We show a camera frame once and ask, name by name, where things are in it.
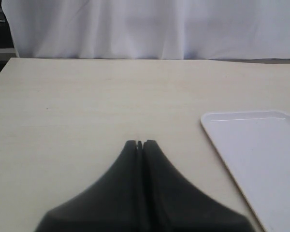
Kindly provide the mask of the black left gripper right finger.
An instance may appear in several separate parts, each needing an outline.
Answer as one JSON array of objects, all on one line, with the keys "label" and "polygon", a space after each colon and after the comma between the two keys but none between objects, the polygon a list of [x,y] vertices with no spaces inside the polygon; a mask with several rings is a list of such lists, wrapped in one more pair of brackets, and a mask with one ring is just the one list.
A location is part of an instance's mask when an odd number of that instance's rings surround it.
[{"label": "black left gripper right finger", "polygon": [[251,232],[242,214],[222,205],[190,183],[158,143],[143,145],[143,185],[153,232]]}]

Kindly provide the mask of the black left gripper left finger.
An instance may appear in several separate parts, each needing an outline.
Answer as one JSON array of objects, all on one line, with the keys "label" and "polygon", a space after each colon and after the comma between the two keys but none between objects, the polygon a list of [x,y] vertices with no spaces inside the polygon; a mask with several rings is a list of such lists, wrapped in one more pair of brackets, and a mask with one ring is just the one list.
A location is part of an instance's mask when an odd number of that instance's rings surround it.
[{"label": "black left gripper left finger", "polygon": [[138,232],[136,142],[127,141],[113,165],[93,185],[49,210],[38,232]]}]

